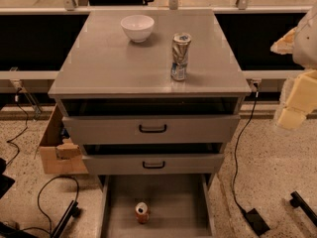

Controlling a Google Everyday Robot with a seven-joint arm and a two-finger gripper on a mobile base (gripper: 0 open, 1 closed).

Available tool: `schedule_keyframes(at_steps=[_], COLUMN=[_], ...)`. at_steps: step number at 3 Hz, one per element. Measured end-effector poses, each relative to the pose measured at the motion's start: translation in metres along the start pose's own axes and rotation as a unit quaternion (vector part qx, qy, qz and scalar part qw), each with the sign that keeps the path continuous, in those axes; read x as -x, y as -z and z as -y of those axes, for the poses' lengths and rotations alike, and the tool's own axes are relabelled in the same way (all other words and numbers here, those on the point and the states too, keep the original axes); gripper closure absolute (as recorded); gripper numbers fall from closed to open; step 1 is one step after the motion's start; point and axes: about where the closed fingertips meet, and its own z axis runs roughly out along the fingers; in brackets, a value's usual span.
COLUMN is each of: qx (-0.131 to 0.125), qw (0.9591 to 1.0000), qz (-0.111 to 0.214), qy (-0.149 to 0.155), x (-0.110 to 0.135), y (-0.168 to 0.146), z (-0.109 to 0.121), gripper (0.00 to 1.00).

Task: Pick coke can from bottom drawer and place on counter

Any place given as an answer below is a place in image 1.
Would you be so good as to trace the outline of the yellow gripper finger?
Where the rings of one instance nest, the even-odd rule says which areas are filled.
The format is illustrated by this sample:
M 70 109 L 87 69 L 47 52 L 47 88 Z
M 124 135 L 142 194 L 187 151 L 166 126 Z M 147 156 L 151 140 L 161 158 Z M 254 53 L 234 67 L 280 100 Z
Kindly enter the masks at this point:
M 294 36 L 296 29 L 289 30 L 282 38 L 273 43 L 270 50 L 279 55 L 288 55 L 293 53 Z
M 276 126 L 292 131 L 317 109 L 317 71 L 305 70 L 287 81 L 282 96 L 284 99 L 277 113 Z

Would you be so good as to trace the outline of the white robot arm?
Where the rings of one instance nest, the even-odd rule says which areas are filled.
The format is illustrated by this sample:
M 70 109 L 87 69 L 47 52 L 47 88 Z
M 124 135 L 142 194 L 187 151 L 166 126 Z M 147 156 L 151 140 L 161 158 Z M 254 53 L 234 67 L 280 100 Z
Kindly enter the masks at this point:
M 274 119 L 279 131 L 294 131 L 317 109 L 317 5 L 298 25 L 270 47 L 273 53 L 292 55 L 304 71 L 283 85 Z

